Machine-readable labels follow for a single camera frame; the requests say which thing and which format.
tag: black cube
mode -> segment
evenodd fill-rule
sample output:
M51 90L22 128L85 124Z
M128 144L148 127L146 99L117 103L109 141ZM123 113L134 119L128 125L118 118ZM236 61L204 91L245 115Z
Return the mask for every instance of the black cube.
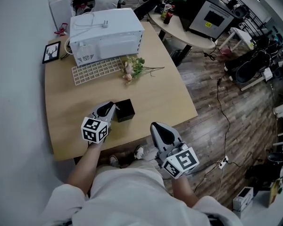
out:
M127 121L134 117L135 112L130 99L116 102L115 105L118 107L116 109L118 122Z

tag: sneaker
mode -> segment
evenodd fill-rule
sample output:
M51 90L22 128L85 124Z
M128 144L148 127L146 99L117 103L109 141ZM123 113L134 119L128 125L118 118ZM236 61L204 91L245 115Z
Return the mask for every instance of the sneaker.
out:
M139 145L134 151L134 158L137 160L142 159L143 157L143 146Z
M115 167L115 168L120 168L119 166L119 163L118 163L118 159L116 156L112 155L109 157L109 164L110 166L112 167Z

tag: power strip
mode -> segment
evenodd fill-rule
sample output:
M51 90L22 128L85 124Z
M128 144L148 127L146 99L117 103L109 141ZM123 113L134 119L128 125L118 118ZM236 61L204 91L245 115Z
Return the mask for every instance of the power strip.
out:
M222 169L225 165L226 165L226 162L228 161L228 157L225 156L225 158L220 162L220 164L218 165L218 167L220 169Z

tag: yellow sticker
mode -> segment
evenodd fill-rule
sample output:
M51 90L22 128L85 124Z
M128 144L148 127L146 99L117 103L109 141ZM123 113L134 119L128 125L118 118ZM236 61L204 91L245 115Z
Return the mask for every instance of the yellow sticker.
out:
M211 23L209 23L209 22L206 23L206 27L210 28L211 26L212 26Z

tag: pants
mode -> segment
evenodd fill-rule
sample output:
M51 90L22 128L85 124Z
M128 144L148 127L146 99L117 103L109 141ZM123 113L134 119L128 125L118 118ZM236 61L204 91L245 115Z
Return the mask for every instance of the pants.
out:
M141 168L141 169L146 169L152 172L155 172L157 174L159 174L159 176L161 176L161 174L155 169L155 167L148 161L144 160L144 159L140 159L140 160L135 160L134 162L131 163L131 165L129 165L127 168ZM99 166L96 170L95 176L99 175L100 173L104 172L104 171L109 171L109 170L119 170L120 168L115 168L112 166L108 166L108 165L103 165L103 166Z

